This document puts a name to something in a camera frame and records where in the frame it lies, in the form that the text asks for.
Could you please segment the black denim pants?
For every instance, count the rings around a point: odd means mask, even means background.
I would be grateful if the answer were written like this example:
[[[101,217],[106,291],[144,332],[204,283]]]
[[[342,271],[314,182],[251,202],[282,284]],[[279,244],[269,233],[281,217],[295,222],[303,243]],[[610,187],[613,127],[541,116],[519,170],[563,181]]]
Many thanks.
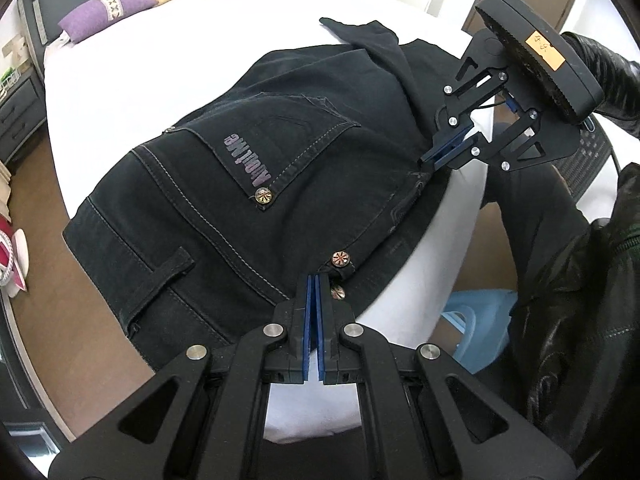
[[[469,246],[485,167],[423,161],[459,59],[380,23],[273,51],[225,94],[130,150],[64,230],[153,368],[267,324],[323,273],[358,318],[416,346]]]

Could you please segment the black mesh chair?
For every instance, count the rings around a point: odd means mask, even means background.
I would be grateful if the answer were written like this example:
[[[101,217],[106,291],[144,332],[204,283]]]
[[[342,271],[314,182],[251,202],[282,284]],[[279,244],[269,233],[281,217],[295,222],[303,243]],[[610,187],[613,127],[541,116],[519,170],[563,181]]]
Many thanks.
[[[605,164],[612,160],[616,172],[620,173],[620,163],[612,142],[600,122],[590,115],[580,127],[578,149],[573,155],[554,162],[575,203],[588,191]]]

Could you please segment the light blue plastic stool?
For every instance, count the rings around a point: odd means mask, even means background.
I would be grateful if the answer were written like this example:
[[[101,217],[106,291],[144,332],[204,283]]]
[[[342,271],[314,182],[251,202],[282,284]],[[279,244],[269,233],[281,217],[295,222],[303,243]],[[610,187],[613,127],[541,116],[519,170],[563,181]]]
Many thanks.
[[[484,370],[509,342],[510,312],[518,294],[507,289],[453,292],[442,315],[461,334],[452,356],[471,374]]]

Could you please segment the black leather jacket sleeve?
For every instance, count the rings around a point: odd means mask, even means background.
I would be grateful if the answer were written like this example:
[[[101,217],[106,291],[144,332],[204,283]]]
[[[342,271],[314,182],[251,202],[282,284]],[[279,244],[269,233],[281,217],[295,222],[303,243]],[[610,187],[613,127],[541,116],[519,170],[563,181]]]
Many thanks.
[[[639,474],[639,167],[590,222],[552,165],[494,168],[518,276],[509,342],[481,382],[574,460],[583,479]]]

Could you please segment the white bed mattress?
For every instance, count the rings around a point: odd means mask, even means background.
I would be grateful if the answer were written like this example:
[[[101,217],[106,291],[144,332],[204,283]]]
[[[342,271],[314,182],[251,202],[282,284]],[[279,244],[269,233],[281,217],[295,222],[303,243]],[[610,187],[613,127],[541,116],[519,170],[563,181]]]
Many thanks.
[[[228,90],[262,55],[333,44],[320,24],[380,21],[401,42],[451,56],[466,32],[392,0],[175,0],[82,42],[55,40],[44,55],[52,157],[68,214],[123,154]],[[438,319],[480,230],[486,168],[473,162],[447,186],[435,222],[362,315],[395,344],[438,335]]]

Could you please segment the dark grey nightstand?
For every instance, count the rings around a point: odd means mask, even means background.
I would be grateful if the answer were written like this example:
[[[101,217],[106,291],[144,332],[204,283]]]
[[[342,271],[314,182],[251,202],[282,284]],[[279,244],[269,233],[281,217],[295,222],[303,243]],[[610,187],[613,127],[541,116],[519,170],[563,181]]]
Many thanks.
[[[47,119],[42,81],[29,68],[1,102],[0,153],[7,165]]]

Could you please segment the purple pillow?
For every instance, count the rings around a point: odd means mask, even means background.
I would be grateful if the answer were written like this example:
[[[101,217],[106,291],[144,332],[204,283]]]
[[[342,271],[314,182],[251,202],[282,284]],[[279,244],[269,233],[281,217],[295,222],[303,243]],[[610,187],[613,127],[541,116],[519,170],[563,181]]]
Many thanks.
[[[88,0],[68,12],[58,26],[74,44],[131,15],[149,10],[157,0]]]

